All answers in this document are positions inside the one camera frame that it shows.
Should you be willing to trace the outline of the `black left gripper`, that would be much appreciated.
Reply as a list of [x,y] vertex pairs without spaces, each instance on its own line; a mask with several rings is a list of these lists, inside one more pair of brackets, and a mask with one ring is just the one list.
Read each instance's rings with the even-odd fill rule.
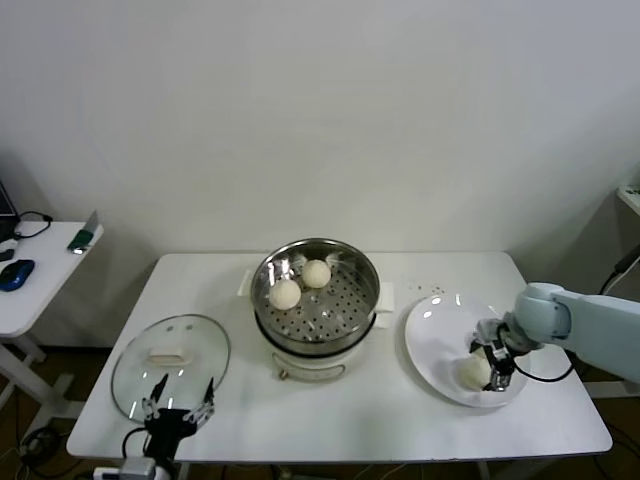
[[153,387],[148,398],[142,399],[144,427],[150,440],[144,449],[147,457],[157,463],[174,460],[183,439],[194,435],[194,425],[204,425],[214,414],[215,379],[211,378],[201,403],[191,412],[184,409],[158,407],[158,401],[168,381],[168,374]]

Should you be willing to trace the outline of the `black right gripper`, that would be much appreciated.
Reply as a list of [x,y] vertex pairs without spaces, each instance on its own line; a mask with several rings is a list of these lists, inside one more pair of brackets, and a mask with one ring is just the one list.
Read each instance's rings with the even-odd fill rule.
[[507,345],[508,328],[497,319],[480,320],[469,342],[469,352],[484,358],[491,367],[483,391],[504,392],[510,385],[512,370],[517,369],[515,353]]

